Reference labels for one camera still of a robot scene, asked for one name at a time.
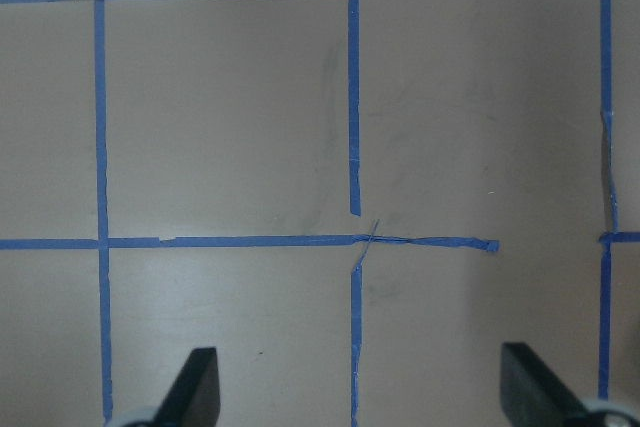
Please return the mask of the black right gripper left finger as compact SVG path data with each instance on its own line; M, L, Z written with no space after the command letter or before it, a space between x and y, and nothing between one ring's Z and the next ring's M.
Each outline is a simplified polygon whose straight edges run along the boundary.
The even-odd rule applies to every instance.
M108 426L216 426L221 412L215 347L193 349L158 407L112 418Z

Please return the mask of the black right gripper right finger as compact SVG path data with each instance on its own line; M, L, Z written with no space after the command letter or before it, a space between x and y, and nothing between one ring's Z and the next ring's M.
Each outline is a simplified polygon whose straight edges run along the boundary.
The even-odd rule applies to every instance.
M580 400L524 342L501 345L500 407L515 427L639 424L638 417L608 401Z

